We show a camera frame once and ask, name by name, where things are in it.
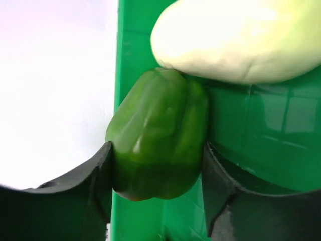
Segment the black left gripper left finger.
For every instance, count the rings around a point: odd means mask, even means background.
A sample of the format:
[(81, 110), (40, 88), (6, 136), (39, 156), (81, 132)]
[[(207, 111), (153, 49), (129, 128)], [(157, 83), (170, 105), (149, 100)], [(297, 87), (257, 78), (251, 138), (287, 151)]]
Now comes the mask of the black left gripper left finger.
[(1, 186), (1, 240), (106, 240), (112, 143), (38, 188)]

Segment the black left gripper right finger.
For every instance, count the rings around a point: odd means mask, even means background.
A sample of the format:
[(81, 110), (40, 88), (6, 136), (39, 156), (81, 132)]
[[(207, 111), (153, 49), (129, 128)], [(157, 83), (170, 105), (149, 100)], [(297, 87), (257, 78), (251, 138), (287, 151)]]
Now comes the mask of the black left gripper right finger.
[(204, 145), (202, 188), (211, 240), (320, 240), (320, 190), (264, 181)]

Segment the green bell pepper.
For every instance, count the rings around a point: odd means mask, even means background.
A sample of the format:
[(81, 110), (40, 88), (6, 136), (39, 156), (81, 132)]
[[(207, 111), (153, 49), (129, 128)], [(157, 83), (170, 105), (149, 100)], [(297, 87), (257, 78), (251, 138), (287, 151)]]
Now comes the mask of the green bell pepper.
[(186, 193), (201, 171), (208, 114), (209, 99), (198, 81), (172, 69), (145, 72), (106, 130), (115, 192), (133, 201)]

